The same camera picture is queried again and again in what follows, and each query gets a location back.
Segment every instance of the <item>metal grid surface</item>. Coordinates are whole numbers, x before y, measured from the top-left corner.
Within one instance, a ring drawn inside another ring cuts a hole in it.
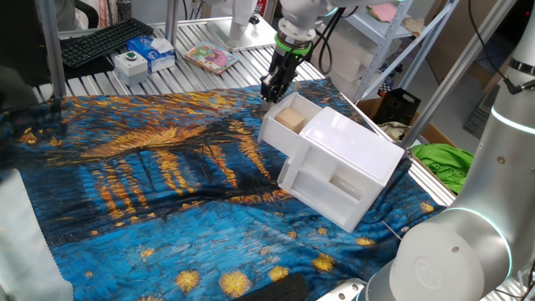
[[[212,34],[206,28],[206,20],[181,21],[178,23],[175,48],[180,56],[186,54],[201,41],[212,41]],[[164,38],[165,24],[153,24],[154,38]],[[60,35],[60,38],[79,37],[92,33],[95,30],[73,31]],[[126,48],[120,49],[110,55],[121,54]],[[239,61],[227,72],[214,75],[194,64],[185,62],[182,58],[175,61],[175,66],[149,75],[149,78],[140,84],[126,86],[121,83],[114,72],[106,72],[67,80],[67,96],[84,95],[133,95],[133,94],[171,94],[183,92],[204,91],[209,89],[235,89],[260,84],[260,77],[268,73],[274,48],[253,49],[235,52]],[[324,76],[309,63],[298,67],[297,81],[323,79]],[[33,88],[39,102],[43,102],[52,94],[51,84]],[[381,135],[384,134],[370,119],[356,107],[354,108],[368,121],[368,123]],[[443,206],[449,206],[455,197],[429,172],[424,166],[413,161],[409,171],[415,181],[420,184],[433,199]],[[524,287],[516,279],[510,278],[501,287],[501,290],[514,295],[522,294]],[[490,293],[483,300],[486,301],[513,301],[514,298],[502,293]]]

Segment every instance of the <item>green button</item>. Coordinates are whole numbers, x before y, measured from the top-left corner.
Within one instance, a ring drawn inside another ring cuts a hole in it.
[[[135,60],[136,59],[136,55],[134,53],[127,53],[126,54],[126,59]]]

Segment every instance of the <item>white paper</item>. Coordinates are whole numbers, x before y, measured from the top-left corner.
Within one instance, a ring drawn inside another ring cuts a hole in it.
[[[150,46],[158,50],[158,52],[161,54],[175,50],[173,48],[173,45],[171,45],[171,43],[169,43],[169,41],[164,38],[155,38],[150,44]]]

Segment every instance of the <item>beige sponge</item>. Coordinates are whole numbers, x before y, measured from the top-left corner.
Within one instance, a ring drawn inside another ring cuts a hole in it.
[[[286,126],[290,130],[293,130],[295,133],[303,129],[306,118],[299,114],[296,110],[292,108],[284,109],[282,112],[278,113],[275,120],[280,122],[282,125]]]

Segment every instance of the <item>black keyboard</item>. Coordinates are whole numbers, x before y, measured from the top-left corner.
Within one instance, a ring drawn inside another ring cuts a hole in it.
[[[124,47],[126,41],[140,35],[151,35],[154,29],[134,18],[99,30],[61,46],[61,57],[76,68],[112,50]]]

